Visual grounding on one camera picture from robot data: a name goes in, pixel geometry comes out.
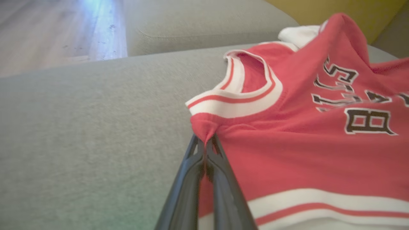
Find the armhole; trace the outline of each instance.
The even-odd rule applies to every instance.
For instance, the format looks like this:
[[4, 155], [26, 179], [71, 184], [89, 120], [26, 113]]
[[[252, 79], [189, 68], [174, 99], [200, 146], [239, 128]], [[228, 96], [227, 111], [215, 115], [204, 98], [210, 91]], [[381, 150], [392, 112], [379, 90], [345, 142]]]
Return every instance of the armhole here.
[[[285, 49], [289, 47], [279, 43]], [[252, 92], [241, 93], [245, 78], [244, 65], [237, 54], [247, 54], [263, 64], [266, 84]], [[226, 77], [214, 89], [186, 102], [192, 115], [209, 113], [223, 118], [245, 117], [262, 112], [280, 98], [283, 85], [267, 62], [246, 50], [231, 50], [225, 54], [228, 61]]]

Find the gray couch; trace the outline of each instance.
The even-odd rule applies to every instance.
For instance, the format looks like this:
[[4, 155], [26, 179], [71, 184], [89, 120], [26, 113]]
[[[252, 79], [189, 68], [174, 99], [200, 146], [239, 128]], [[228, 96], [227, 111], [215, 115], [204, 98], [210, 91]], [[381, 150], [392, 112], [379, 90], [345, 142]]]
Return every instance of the gray couch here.
[[[229, 17], [217, 22], [226, 29], [234, 23]], [[166, 23], [172, 22], [153, 24], [157, 33]], [[209, 22], [201, 23], [212, 31]], [[231, 42], [275, 40], [272, 35], [294, 21], [280, 23], [266, 33], [268, 24], [246, 25], [244, 40]], [[137, 28], [128, 35], [134, 54], [228, 43], [208, 35], [183, 47], [186, 41], [178, 39], [133, 37]], [[240, 34], [240, 27], [232, 31]], [[0, 79], [0, 229], [153, 229], [192, 135], [184, 102], [223, 78], [226, 51], [251, 46], [134, 56]], [[374, 48], [370, 53], [372, 61], [394, 58]]]
[[128, 55], [271, 41], [297, 26], [265, 0], [124, 0]]

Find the couch armrest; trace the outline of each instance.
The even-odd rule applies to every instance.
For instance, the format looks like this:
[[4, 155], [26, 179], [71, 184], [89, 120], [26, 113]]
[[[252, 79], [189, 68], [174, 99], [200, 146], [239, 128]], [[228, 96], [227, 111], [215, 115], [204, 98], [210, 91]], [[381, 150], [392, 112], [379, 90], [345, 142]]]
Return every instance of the couch armrest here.
[[124, 0], [128, 55], [273, 41], [298, 26], [264, 0]]

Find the red stripe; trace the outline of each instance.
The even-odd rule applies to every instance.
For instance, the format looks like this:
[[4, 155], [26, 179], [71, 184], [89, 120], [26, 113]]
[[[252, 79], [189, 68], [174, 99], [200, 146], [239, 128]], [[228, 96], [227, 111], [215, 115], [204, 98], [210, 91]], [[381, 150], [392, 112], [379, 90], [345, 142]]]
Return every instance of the red stripe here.
[[225, 88], [227, 88], [227, 86], [230, 84], [231, 80], [233, 79], [233, 69], [234, 69], [234, 61], [232, 58], [230, 58], [231, 60], [231, 68], [230, 68], [230, 76], [229, 76], [229, 80], [227, 81], [227, 83], [222, 86], [220, 89], [224, 90]]
[[[268, 69], [268, 74], [270, 77], [271, 82], [273, 82], [273, 78], [271, 77], [271, 72]], [[235, 103], [248, 103], [248, 102], [253, 102], [256, 100], [259, 100], [263, 97], [265, 97], [267, 94], [269, 94], [273, 89], [274, 89], [274, 82], [273, 84], [270, 86], [270, 88], [268, 88], [264, 93], [255, 96], [255, 97], [250, 97], [250, 98], [229, 98], [229, 97], [223, 97], [223, 96], [219, 96], [219, 95], [209, 95], [209, 96], [205, 96], [202, 97], [192, 103], [190, 103], [187, 108], [192, 108], [193, 106], [199, 104], [200, 102], [203, 101], [207, 101], [207, 100], [216, 100], [216, 101], [222, 101], [222, 102], [227, 102], [227, 103], [231, 103], [231, 104], [235, 104]]]
[[265, 223], [269, 223], [275, 221], [277, 219], [293, 215], [298, 212], [304, 212], [308, 210], [316, 210], [316, 209], [327, 209], [336, 211], [341, 214], [349, 215], [349, 216], [370, 216], [370, 217], [395, 217], [395, 218], [409, 218], [409, 213], [405, 212], [384, 212], [384, 211], [353, 211], [353, 210], [346, 210], [337, 208], [331, 205], [323, 204], [323, 203], [309, 203], [309, 204], [302, 204], [297, 205], [294, 207], [289, 207], [284, 210], [280, 210], [266, 216], [260, 217], [256, 219], [257, 225], [262, 225]]

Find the white fabric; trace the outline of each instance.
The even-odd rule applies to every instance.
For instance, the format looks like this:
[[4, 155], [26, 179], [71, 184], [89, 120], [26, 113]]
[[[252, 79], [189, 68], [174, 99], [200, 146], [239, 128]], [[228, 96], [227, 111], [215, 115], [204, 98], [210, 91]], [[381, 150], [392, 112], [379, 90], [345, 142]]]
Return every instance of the white fabric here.
[[287, 27], [280, 31], [279, 39], [301, 49], [318, 35], [319, 27], [319, 25]]
[[[276, 230], [298, 224], [303, 221], [311, 219], [335, 218], [348, 222], [354, 230], [368, 229], [368, 223], [372, 225], [390, 225], [390, 228], [385, 229], [401, 229], [396, 226], [407, 225], [408, 219], [400, 217], [380, 217], [380, 216], [366, 216], [365, 212], [371, 211], [388, 211], [388, 212], [402, 212], [406, 213], [409, 209], [409, 202], [401, 201], [393, 198], [377, 197], [377, 196], [356, 196], [337, 194], [326, 192], [318, 189], [295, 189], [277, 194], [260, 197], [248, 202], [250, 211], [255, 219], [275, 213], [279, 210], [285, 210], [290, 207], [303, 204], [324, 203], [333, 207], [341, 208], [345, 211], [362, 212], [361, 215], [339, 213], [326, 208], [308, 209], [303, 212], [296, 212], [284, 218], [274, 220], [259, 226], [260, 230]], [[199, 230], [213, 229], [214, 214], [211, 213], [199, 219]]]
[[226, 85], [229, 81], [230, 75], [232, 76], [230, 84], [224, 89], [227, 92], [231, 93], [240, 93], [243, 90], [244, 84], [244, 65], [241, 63], [239, 57], [235, 54], [231, 56], [226, 56], [227, 59], [227, 72], [226, 76], [214, 89], [220, 89]]

